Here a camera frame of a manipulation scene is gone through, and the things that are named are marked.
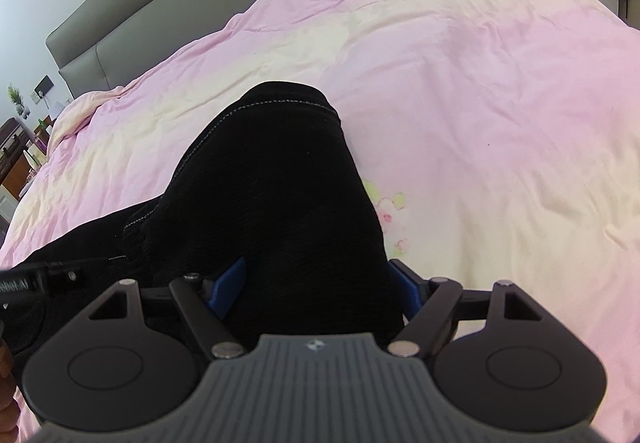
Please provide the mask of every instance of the flower pattern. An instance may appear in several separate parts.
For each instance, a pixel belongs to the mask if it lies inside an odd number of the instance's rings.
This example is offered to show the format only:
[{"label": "flower pattern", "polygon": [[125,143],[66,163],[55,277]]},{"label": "flower pattern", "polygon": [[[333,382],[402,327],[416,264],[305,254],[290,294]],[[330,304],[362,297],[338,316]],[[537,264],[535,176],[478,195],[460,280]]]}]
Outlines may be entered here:
[{"label": "flower pattern", "polygon": [[382,227],[386,256],[394,258],[406,254],[409,241],[405,230],[409,211],[405,207],[404,194],[396,194],[393,198],[382,197],[372,182],[363,180],[362,183]]}]

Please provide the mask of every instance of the gray ribbed plate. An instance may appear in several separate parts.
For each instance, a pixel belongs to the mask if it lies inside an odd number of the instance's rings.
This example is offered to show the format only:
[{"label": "gray ribbed plate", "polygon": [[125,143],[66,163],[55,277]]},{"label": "gray ribbed plate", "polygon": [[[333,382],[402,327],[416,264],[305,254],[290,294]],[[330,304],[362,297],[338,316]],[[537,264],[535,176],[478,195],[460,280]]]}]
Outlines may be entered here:
[{"label": "gray ribbed plate", "polygon": [[482,425],[452,407],[424,364],[381,351],[369,334],[263,336],[209,366],[177,410],[122,433],[45,425],[30,443],[604,443],[587,423],[543,435]]}]

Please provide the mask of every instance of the potted plant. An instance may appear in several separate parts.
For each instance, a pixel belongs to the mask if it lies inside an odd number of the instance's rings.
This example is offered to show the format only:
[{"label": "potted plant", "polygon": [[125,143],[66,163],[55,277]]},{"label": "potted plant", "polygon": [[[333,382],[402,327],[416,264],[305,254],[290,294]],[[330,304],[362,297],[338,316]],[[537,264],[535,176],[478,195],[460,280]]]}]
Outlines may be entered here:
[{"label": "potted plant", "polygon": [[27,116],[31,113],[29,108],[24,105],[22,102],[22,95],[20,94],[20,89],[9,84],[9,89],[7,89],[9,93],[9,99],[15,104],[15,111],[18,113],[20,118],[26,119]]}]

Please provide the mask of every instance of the hand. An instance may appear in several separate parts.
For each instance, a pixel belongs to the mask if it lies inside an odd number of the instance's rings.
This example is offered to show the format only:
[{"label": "hand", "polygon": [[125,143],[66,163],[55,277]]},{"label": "hand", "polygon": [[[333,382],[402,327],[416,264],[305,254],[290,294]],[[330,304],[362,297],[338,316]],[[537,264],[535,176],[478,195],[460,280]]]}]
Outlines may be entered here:
[{"label": "hand", "polygon": [[20,408],[14,400],[15,380],[11,374],[14,357],[4,340],[0,341],[0,443],[15,443],[18,439]]}]

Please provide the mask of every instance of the bedsheet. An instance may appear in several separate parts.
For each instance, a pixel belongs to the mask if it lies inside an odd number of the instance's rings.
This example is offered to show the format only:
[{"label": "bedsheet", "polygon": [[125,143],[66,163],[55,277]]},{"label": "bedsheet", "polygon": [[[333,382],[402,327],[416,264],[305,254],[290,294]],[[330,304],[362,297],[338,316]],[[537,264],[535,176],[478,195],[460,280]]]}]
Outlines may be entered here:
[{"label": "bedsheet", "polygon": [[[518,283],[602,359],[594,426],[628,442],[640,432],[638,59],[640,32],[597,0],[258,0],[65,109],[0,262],[161,194],[255,84],[310,84],[342,118],[388,255],[466,287]],[[35,426],[25,410],[20,441]]]}]

